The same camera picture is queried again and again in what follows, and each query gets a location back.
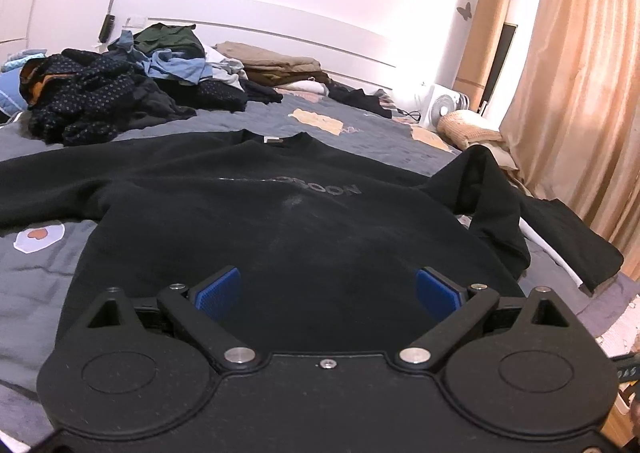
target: heart pattern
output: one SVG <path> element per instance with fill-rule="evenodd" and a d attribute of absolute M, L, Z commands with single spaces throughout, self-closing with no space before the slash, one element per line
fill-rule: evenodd
<path fill-rule="evenodd" d="M 49 236 L 49 231 L 44 227 L 40 229 L 33 229 L 29 231 L 27 234 L 27 238 L 35 238 L 36 240 L 42 240 L 43 238 L 47 238 Z"/>

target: blue gripper pad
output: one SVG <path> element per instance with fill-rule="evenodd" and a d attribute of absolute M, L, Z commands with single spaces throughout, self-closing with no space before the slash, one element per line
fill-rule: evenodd
<path fill-rule="evenodd" d="M 418 300 L 436 321 L 445 320 L 467 300 L 466 289 L 426 267 L 415 276 Z"/>
<path fill-rule="evenodd" d="M 240 271 L 226 267 L 189 289 L 189 299 L 215 321 L 222 319 L 240 297 Z"/>

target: gray bedspread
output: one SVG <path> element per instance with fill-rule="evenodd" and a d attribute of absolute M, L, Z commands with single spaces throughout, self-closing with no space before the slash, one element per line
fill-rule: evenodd
<path fill-rule="evenodd" d="M 336 136 L 300 123 L 289 116 L 297 108 L 341 120 L 343 132 Z M 61 147 L 46 146 L 42 141 L 30 138 L 24 124 L 24 119 L 20 119 L 0 129 L 0 160 Z M 459 153 L 457 150 L 445 152 L 413 140 L 411 128 L 405 124 L 330 99 L 314 104 L 295 96 L 285 96 L 282 104 L 268 106 L 250 102 L 242 113 L 199 111 L 189 120 L 128 131 L 117 140 L 242 128 L 269 136 L 290 136 L 307 131 L 338 149 L 424 175 L 432 175 Z M 34 227 L 42 227 L 48 222 L 42 220 Z M 34 443 L 49 430 L 42 409 L 33 398 L 13 389 L 1 389 L 1 385 L 34 391 L 38 370 L 53 348 L 66 290 L 87 237 L 95 227 L 95 223 L 88 220 L 62 222 L 65 234 L 59 242 L 28 255 L 14 248 L 16 234 L 25 227 L 0 233 L 0 429 L 27 443 Z M 528 243 L 532 267 L 521 280 L 523 290 L 529 292 L 538 285 L 549 285 L 561 294 L 575 313 L 584 313 L 593 301 L 578 290 L 542 249 L 533 242 Z M 640 289 L 630 288 L 626 283 L 625 288 L 618 286 L 606 303 L 600 303 L 590 314 L 593 321 L 588 327 L 608 328 L 639 292 Z"/>

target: blue pillow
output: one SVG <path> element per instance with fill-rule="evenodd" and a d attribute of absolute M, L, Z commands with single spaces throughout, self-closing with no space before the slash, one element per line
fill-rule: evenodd
<path fill-rule="evenodd" d="M 9 117 L 27 109 L 27 101 L 20 95 L 20 70 L 0 74 L 0 111 Z"/>

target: cardboard tube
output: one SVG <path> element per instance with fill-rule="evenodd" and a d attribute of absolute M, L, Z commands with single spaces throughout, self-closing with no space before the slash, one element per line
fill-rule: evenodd
<path fill-rule="evenodd" d="M 477 112 L 494 63 L 502 26 L 511 0 L 478 0 L 453 89 L 469 97 Z"/>

